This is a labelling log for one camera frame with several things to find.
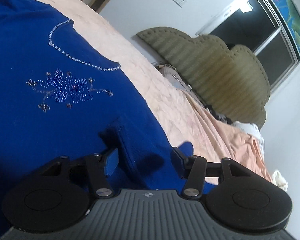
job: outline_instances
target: screw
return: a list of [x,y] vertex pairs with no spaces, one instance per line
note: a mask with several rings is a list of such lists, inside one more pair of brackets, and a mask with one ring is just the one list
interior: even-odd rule
[[195,197],[200,194],[199,190],[195,188],[186,188],[183,193],[189,197]]
[[100,197],[108,197],[112,194],[112,191],[108,188],[100,188],[96,191],[96,193]]

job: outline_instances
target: gray ribbed platform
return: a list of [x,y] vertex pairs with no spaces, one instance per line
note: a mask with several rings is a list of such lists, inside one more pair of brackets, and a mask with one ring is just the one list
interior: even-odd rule
[[122,190],[98,200],[78,224],[55,233],[31,234],[11,228],[0,240],[293,240],[284,230],[249,236],[216,223],[197,201],[174,190]]

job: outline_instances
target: rhinestone neckline trim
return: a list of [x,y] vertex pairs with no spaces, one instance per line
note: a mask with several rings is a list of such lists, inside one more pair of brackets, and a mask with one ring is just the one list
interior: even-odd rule
[[52,34],[55,32],[55,30],[56,30],[58,27],[60,27],[60,26],[63,25],[63,24],[66,24],[66,23],[68,23],[68,22],[70,22],[70,21],[72,21],[72,19],[68,19],[68,20],[66,20],[66,21],[64,21],[64,22],[61,22],[61,23],[57,24],[57,25],[51,30],[51,32],[49,33],[49,46],[55,48],[57,51],[60,51],[60,52],[61,52],[62,54],[64,54],[67,58],[72,59],[72,60],[74,60],[75,62],[82,63],[82,64],[84,64],[84,65],[86,65],[86,66],[92,66],[93,68],[95,68],[95,69],[97,69],[97,70],[101,70],[101,71],[116,71],[116,70],[118,70],[118,69],[121,68],[121,65],[120,65],[120,64],[119,64],[117,67],[114,67],[114,68],[102,68],[102,67],[100,67],[100,66],[98,66],[98,65],[91,64],[90,62],[86,62],[86,61],[84,61],[84,60],[77,59],[76,57],[73,57],[73,56],[69,55],[69,53],[65,52],[65,51],[62,50],[59,46],[57,46],[56,44],[54,44],[54,43],[52,42]]

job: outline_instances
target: green leaf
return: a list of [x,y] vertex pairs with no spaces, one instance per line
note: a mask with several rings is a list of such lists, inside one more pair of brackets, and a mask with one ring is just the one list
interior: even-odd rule
[[292,20],[292,29],[300,35],[300,18],[294,18]]
[[295,37],[296,44],[300,46],[300,35],[297,32],[294,32],[294,37]]
[[287,0],[287,5],[288,5],[288,9],[289,9],[289,16],[291,18],[298,18],[298,19],[300,19],[298,11],[297,11],[296,7],[294,6],[294,4],[292,3],[291,0]]

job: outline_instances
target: logo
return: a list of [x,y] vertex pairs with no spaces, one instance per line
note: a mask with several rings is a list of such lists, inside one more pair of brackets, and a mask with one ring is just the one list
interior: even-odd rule
[[146,196],[146,197],[152,197],[152,196],[154,196],[154,194],[152,194],[151,192],[147,192],[147,193],[145,194],[145,196]]

